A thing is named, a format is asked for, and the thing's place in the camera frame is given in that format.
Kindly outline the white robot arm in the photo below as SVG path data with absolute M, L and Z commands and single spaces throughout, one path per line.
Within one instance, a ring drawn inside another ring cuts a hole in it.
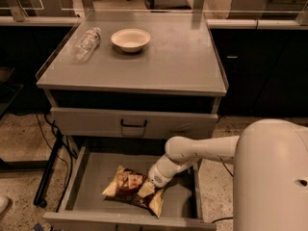
M 200 159 L 234 166 L 234 231 L 308 231 L 307 127 L 262 119 L 238 136 L 172 137 L 148 180 L 162 188 Z

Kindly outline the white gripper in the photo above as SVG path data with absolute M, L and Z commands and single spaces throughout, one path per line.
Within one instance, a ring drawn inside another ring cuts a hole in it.
M 145 198 L 155 192 L 157 188 L 163 188 L 179 171 L 179 166 L 173 162 L 157 162 L 148 172 L 148 180 L 145 180 L 138 191 L 140 198 Z

